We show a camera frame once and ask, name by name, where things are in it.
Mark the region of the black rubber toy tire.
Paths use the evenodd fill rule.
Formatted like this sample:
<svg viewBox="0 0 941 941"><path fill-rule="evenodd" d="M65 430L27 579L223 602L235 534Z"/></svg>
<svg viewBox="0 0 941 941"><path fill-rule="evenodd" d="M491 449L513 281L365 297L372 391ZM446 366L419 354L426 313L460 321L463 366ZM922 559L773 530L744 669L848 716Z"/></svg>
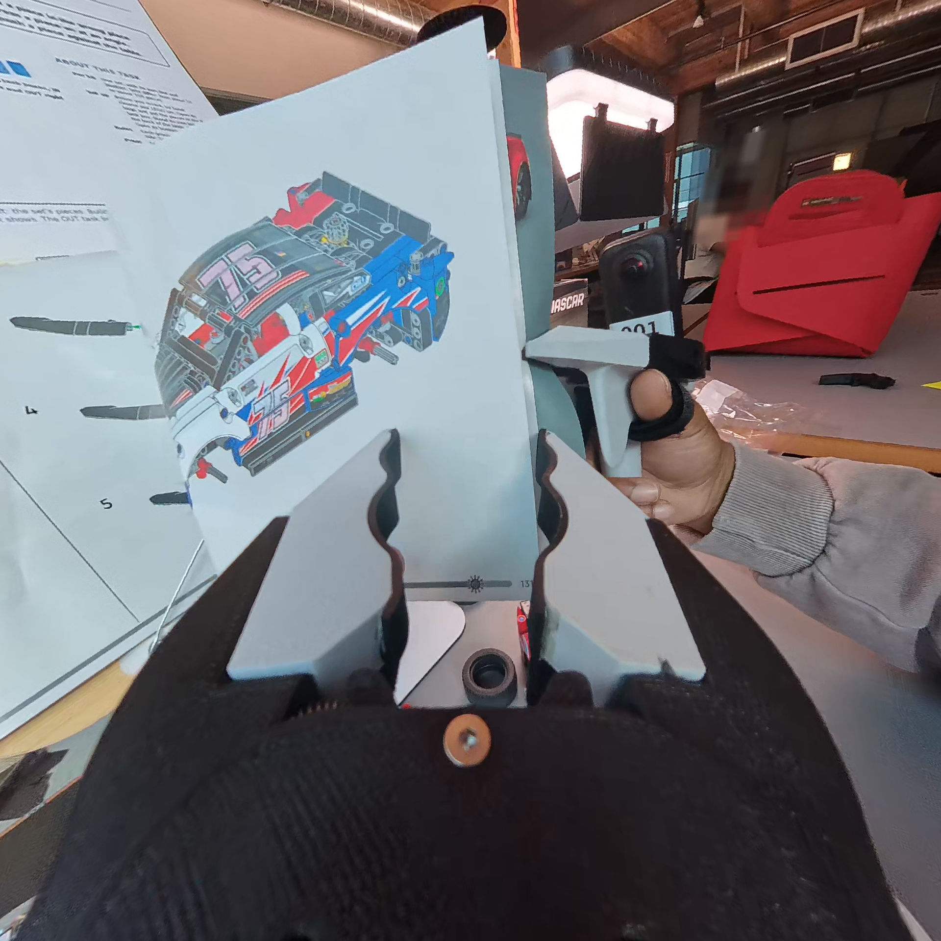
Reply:
<svg viewBox="0 0 941 941"><path fill-rule="evenodd" d="M463 665L462 684L471 705L489 709L509 708L518 693L514 661L499 648L479 649Z"/></svg>

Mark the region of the printed white task sheet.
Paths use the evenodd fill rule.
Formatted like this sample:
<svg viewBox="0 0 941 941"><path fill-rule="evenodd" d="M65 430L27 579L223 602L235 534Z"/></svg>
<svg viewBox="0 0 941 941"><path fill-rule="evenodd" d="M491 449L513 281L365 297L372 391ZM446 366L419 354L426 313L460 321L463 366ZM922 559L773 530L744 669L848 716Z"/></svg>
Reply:
<svg viewBox="0 0 941 941"><path fill-rule="evenodd" d="M215 116L139 2L3 1L2 265L119 250L137 152Z"/></svg>

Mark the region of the silver air duct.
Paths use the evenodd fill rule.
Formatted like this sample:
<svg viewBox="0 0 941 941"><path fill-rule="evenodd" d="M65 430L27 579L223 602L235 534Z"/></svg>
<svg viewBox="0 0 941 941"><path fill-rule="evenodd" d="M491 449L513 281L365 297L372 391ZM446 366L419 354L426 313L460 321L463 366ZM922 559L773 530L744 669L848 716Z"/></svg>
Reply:
<svg viewBox="0 0 941 941"><path fill-rule="evenodd" d="M717 92L764 80L809 65L818 65L848 53L859 53L885 41L920 38L939 24L940 2L915 2L878 16L863 8L829 19L789 36L782 51L750 59L714 80Z"/></svg>
<svg viewBox="0 0 941 941"><path fill-rule="evenodd" d="M437 12L411 1L264 1L398 48L412 45Z"/></svg>

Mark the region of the clear plastic bag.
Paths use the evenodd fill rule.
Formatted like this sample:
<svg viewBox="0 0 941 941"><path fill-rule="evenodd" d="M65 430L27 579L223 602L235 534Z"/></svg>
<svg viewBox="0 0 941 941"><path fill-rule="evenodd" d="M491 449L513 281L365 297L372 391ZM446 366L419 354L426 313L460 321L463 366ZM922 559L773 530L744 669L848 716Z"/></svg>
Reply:
<svg viewBox="0 0 941 941"><path fill-rule="evenodd" d="M693 399L722 434L745 438L789 433L806 417L794 403L763 403L718 379L704 379L692 388Z"/></svg>

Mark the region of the toy set box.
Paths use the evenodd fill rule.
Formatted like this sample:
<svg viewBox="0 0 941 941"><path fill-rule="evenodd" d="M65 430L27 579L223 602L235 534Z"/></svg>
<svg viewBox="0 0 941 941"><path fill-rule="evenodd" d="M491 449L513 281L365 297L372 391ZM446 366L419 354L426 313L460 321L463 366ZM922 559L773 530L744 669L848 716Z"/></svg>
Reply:
<svg viewBox="0 0 941 941"><path fill-rule="evenodd" d="M587 326L589 281L587 278L564 278L553 285L549 309L551 326Z"/></svg>

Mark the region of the red felt bag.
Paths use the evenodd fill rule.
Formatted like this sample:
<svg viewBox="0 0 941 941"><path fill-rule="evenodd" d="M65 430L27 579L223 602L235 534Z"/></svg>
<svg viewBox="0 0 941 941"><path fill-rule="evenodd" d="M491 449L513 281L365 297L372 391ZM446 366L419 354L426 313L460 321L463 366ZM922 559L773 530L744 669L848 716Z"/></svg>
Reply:
<svg viewBox="0 0 941 941"><path fill-rule="evenodd" d="M715 353L867 358L940 222L938 192L842 171L798 182L727 246L703 344Z"/></svg>

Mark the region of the person's right hand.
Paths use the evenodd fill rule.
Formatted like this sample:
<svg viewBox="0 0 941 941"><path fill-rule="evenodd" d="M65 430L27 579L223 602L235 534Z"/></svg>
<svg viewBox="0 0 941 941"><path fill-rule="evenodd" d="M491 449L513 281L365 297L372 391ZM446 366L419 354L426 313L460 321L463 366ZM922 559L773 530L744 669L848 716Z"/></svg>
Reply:
<svg viewBox="0 0 941 941"><path fill-rule="evenodd" d="M736 455L704 409L678 434L641 445L639 477L611 477L609 482L649 518L706 536L734 476Z"/></svg>

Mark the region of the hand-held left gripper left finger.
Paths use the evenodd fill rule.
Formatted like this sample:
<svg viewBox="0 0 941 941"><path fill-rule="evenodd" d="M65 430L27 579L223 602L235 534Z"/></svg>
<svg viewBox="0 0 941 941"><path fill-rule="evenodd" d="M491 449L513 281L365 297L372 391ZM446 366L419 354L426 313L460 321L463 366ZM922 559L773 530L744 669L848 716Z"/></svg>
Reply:
<svg viewBox="0 0 941 941"><path fill-rule="evenodd" d="M405 566L390 536L401 473L399 433L385 430L300 501L229 658L230 679L347 681L368 668L396 680Z"/></svg>

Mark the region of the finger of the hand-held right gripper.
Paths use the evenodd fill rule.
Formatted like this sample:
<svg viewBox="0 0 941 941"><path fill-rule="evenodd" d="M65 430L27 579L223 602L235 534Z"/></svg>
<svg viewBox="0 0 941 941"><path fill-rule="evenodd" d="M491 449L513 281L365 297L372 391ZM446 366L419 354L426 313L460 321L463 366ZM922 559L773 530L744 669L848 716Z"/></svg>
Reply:
<svg viewBox="0 0 941 941"><path fill-rule="evenodd" d="M552 366L617 366L643 369L650 359L650 337L588 327L554 327L525 345L525 358Z"/></svg>

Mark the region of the person's right forearm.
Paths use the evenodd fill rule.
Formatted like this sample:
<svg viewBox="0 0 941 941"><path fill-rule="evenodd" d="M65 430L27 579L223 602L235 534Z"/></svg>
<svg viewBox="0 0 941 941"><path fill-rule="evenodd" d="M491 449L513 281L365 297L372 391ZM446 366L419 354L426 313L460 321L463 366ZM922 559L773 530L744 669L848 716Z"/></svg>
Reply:
<svg viewBox="0 0 941 941"><path fill-rule="evenodd" d="M939 676L940 481L734 446L712 530L694 544L901 670Z"/></svg>

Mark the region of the grey table with wooden edge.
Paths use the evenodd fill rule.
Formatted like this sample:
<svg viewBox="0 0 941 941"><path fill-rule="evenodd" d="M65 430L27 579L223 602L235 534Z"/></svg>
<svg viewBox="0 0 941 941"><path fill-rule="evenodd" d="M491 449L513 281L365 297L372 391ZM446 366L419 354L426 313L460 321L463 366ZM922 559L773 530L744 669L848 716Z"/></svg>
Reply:
<svg viewBox="0 0 941 941"><path fill-rule="evenodd" d="M893 377L886 391L822 387L825 373ZM709 379L763 403L794 403L806 417L789 433L745 437L791 458L841 457L913 467L939 475L940 294L911 292L877 352L868 359L722 354Z"/></svg>

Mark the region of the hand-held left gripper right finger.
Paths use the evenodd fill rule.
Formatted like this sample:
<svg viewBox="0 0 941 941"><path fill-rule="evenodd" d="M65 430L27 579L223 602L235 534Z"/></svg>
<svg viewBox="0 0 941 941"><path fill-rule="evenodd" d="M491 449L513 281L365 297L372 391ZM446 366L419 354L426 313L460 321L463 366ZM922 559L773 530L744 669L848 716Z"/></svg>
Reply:
<svg viewBox="0 0 941 941"><path fill-rule="evenodd" d="M705 676L650 520L545 429L535 481L534 665L582 676Z"/></svg>

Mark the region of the toy car instruction booklet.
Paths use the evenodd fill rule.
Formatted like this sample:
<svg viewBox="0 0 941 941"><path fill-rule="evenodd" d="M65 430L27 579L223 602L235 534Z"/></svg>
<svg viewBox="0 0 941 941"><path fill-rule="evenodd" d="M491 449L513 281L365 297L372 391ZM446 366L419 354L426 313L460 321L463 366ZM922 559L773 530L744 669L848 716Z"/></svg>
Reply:
<svg viewBox="0 0 941 941"><path fill-rule="evenodd" d="M465 25L108 161L119 249L2 269L2 735L395 429L409 598L527 596L545 80Z"/></svg>

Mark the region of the grey desk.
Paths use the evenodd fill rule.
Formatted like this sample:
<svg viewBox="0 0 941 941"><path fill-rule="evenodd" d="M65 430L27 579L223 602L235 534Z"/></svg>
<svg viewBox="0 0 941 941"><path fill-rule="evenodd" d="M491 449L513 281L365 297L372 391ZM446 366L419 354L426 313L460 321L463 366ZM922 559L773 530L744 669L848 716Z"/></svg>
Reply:
<svg viewBox="0 0 941 941"><path fill-rule="evenodd" d="M823 667L797 672L664 524L649 528L705 676L534 665L526 709L477 712L488 756L453 764L455 711L413 710L383 769L410 865L408 937L911 939L869 824L875 760Z"/></svg>

